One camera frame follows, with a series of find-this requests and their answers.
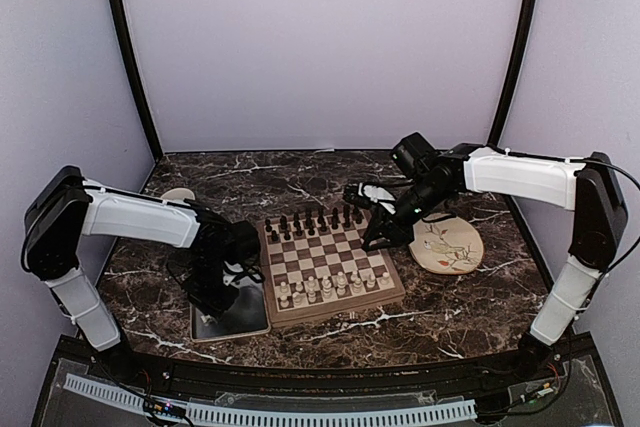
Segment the white chess queen piece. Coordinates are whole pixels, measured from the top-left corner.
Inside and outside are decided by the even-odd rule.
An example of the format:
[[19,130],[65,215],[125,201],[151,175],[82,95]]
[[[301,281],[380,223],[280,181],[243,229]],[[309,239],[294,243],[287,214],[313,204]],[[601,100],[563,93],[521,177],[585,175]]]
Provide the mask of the white chess queen piece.
[[322,287],[322,298],[325,301],[329,301],[333,295],[333,284],[331,278],[328,276],[324,276],[321,282]]

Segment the white chess knight piece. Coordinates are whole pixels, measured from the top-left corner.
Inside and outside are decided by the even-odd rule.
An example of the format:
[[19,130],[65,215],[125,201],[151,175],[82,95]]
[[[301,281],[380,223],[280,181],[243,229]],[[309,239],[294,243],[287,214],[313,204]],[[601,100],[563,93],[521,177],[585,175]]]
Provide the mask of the white chess knight piece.
[[294,292],[292,294],[293,304],[295,306],[299,306],[302,304],[305,298],[305,288],[302,282],[297,282],[295,284]]

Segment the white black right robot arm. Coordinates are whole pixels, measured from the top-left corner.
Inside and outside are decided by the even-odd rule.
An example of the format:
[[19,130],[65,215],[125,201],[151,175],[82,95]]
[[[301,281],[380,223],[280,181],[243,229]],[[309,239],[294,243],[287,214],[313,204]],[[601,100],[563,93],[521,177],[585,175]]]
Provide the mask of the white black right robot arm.
[[362,181],[345,187],[343,198],[372,218],[363,237],[370,251],[406,246],[415,225],[437,206],[462,193],[528,199],[571,213],[568,254],[550,292],[510,360],[510,373],[534,379],[549,363],[554,345],[591,305],[602,281],[626,259],[619,251],[629,210],[619,179],[638,180],[595,151],[586,157],[557,157],[460,143],[437,149],[414,132],[391,150],[404,176],[402,193],[392,183]]

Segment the white chess pawn piece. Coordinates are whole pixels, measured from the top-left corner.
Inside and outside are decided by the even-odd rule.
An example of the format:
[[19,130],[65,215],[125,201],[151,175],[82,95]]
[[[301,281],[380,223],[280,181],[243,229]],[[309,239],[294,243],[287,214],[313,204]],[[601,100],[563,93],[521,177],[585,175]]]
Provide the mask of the white chess pawn piece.
[[306,281],[306,292],[307,292],[307,299],[310,304],[314,304],[316,302],[316,298],[317,298],[316,288],[317,288],[316,278],[314,276],[309,276]]

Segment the white chess king piece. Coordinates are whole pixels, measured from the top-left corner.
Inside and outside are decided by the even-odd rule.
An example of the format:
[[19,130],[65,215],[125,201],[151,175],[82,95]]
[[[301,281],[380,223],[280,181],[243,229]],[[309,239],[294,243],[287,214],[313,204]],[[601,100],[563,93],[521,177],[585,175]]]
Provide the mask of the white chess king piece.
[[346,295],[346,287],[348,285],[348,281],[343,272],[339,272],[335,278],[335,287],[336,293],[339,298],[342,298]]

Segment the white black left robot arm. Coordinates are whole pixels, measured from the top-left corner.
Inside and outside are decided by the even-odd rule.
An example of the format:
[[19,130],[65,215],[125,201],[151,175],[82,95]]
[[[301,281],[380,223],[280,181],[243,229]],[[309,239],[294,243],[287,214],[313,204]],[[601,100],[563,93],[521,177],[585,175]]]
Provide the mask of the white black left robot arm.
[[170,279],[192,306],[213,318],[231,309],[243,282],[265,280],[257,265],[259,233],[249,221],[232,222],[189,192],[152,197],[109,187],[74,165],[58,170],[27,208],[23,225],[23,271],[47,286],[120,383],[134,382],[141,362],[126,349],[123,327],[85,273],[82,239],[113,239],[115,247],[137,254],[145,271],[153,263],[172,263]]

